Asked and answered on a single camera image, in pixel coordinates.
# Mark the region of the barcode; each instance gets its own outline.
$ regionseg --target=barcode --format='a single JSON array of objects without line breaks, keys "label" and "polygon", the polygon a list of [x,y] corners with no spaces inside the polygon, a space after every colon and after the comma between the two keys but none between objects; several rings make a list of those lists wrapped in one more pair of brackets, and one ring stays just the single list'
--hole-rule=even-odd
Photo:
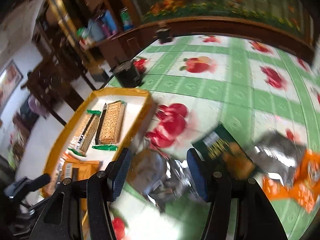
[{"label": "barcode", "polygon": [[72,176],[72,163],[66,165],[66,170],[64,173],[64,178],[71,178]]},{"label": "barcode", "polygon": [[203,140],[204,144],[210,147],[213,143],[215,143],[219,139],[219,135],[216,132],[210,133],[210,135]]}]

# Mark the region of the green foliage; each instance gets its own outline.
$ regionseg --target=green foliage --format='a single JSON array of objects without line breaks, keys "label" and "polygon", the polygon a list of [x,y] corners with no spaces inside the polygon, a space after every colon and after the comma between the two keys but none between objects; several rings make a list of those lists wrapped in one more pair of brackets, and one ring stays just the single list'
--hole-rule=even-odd
[{"label": "green foliage", "polygon": [[144,15],[143,23],[189,16],[223,16],[242,18],[265,23],[292,33],[296,36],[301,36],[298,28],[292,25],[287,19],[281,19],[268,13],[259,11],[254,12],[238,8],[228,8],[216,3],[192,4],[180,7],[176,11],[162,10],[158,15],[153,15],[152,13],[148,12],[146,15]]}]

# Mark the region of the open box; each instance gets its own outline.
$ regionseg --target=open box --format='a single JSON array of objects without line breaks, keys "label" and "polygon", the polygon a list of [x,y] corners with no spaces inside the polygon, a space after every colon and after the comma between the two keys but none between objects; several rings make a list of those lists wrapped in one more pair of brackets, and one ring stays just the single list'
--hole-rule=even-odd
[{"label": "open box", "polygon": [[[105,170],[111,161],[116,160],[124,147],[129,148],[131,152],[135,153],[156,108],[152,97],[148,91],[140,89],[104,88],[93,91],[65,125],[50,151],[43,172],[52,175],[57,170],[59,160],[67,150],[78,123],[87,109],[101,111],[105,103],[111,103],[117,100],[122,100],[127,103],[124,111],[118,149],[116,151],[92,149],[92,145],[94,145],[94,139],[92,139],[86,156],[78,156],[70,151],[69,153],[72,157],[81,161],[97,160],[102,162],[100,170]],[[42,188],[43,197],[48,197],[51,193],[52,192],[48,191],[48,187]]]}]

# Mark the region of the table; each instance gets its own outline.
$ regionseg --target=table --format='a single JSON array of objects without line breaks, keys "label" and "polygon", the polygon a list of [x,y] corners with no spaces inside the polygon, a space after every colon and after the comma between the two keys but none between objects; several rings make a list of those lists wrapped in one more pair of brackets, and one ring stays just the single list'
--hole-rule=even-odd
[{"label": "table", "polygon": [[[182,36],[167,44],[155,41],[137,57],[147,58],[141,86],[159,104],[188,108],[187,128],[163,148],[179,160],[191,142],[222,122],[241,146],[277,129],[320,151],[320,80],[309,65],[274,47],[227,36]],[[120,87],[114,78],[110,86]],[[157,126],[154,116],[149,130]],[[232,203],[228,238],[233,239],[236,202]],[[319,206],[308,214],[295,201],[272,202],[290,240],[308,228]],[[200,239],[208,204],[187,196],[168,203],[165,214],[128,184],[112,208],[129,224],[130,239]]]}]

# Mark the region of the screw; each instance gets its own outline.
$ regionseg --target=screw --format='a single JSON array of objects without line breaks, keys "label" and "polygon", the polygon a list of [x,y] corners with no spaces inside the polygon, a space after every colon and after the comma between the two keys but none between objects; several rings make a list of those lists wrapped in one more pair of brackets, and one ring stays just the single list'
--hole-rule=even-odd
[{"label": "screw", "polygon": [[98,172],[97,172],[97,177],[102,178],[102,177],[105,176],[105,174],[106,174],[105,171],[98,171]]},{"label": "screw", "polygon": [[248,179],[248,182],[249,182],[250,184],[256,184],[256,180],[255,180],[254,178],[249,178],[249,179]]},{"label": "screw", "polygon": [[222,177],[222,173],[219,172],[219,171],[215,171],[215,172],[213,173],[213,176],[216,177],[216,178],[221,178],[221,177]]},{"label": "screw", "polygon": [[65,179],[62,181],[62,183],[63,183],[64,185],[68,185],[70,182],[71,182],[71,179],[70,179],[70,178],[65,178]]}]

